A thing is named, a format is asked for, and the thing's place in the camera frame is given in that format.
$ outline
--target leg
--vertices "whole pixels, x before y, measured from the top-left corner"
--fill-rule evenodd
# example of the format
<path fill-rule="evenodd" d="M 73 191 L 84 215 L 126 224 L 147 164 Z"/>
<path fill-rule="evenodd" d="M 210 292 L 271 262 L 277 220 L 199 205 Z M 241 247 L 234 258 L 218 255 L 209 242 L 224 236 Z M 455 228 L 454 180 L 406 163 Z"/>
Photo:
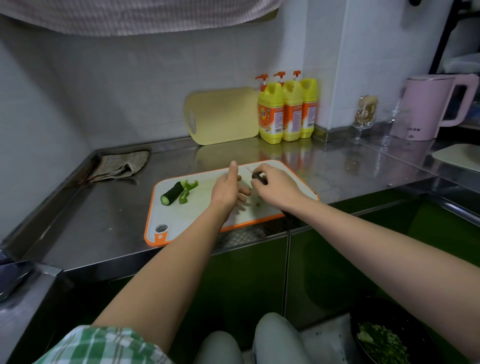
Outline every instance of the leg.
<path fill-rule="evenodd" d="M 195 364 L 243 364 L 243 358 L 233 336 L 215 331 L 203 341 Z"/>
<path fill-rule="evenodd" d="M 253 353 L 257 364 L 312 364 L 298 331 L 273 312 L 263 316 L 255 329 Z"/>

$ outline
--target person's left hand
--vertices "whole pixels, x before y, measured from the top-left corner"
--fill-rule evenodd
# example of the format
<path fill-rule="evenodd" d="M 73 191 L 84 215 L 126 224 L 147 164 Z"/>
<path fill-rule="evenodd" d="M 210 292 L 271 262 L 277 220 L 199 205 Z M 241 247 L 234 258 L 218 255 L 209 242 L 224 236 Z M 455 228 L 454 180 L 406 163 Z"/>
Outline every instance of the person's left hand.
<path fill-rule="evenodd" d="M 219 208 L 228 218 L 237 201 L 246 202 L 250 196 L 249 188 L 237 183 L 241 180 L 238 175 L 239 167 L 233 160 L 230 163 L 228 173 L 219 177 L 212 189 L 210 206 Z"/>

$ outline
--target black bowl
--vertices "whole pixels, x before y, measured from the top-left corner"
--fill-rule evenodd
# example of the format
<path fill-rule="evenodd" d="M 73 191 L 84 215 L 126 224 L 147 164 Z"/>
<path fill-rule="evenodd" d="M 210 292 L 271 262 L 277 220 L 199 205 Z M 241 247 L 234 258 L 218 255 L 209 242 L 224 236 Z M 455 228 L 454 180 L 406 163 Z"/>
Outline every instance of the black bowl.
<path fill-rule="evenodd" d="M 367 363 L 379 364 L 366 352 L 357 334 L 365 322 L 382 325 L 397 334 L 406 346 L 411 364 L 440 363 L 437 348 L 422 323 L 404 308 L 378 297 L 357 301 L 350 311 L 350 330 L 360 354 Z"/>

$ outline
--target green plaid shirt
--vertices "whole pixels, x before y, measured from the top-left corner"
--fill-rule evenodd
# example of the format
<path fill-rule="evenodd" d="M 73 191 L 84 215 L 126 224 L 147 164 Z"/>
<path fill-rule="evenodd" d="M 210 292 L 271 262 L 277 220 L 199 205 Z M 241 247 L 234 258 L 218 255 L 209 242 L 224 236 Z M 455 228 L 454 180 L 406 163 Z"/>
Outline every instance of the green plaid shirt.
<path fill-rule="evenodd" d="M 131 328 L 79 326 L 35 364 L 173 364 Z"/>

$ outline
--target hand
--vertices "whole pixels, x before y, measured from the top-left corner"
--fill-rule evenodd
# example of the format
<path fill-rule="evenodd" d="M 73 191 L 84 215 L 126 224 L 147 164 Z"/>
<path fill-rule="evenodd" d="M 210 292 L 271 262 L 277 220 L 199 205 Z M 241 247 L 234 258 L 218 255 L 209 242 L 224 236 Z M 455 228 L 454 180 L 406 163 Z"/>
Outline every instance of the hand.
<path fill-rule="evenodd" d="M 230 163 L 228 173 L 219 177 L 212 189 L 212 200 L 210 206 L 219 208 L 226 219 L 237 201 L 247 202 L 247 196 L 250 196 L 248 187 L 239 185 L 241 176 L 238 175 L 239 167 L 235 161 Z"/>
<path fill-rule="evenodd" d="M 263 163 L 254 171 L 265 173 L 268 184 L 264 185 L 258 179 L 252 180 L 252 186 L 265 202 L 280 210 L 290 212 L 306 195 L 300 191 L 297 183 L 284 170 Z"/>

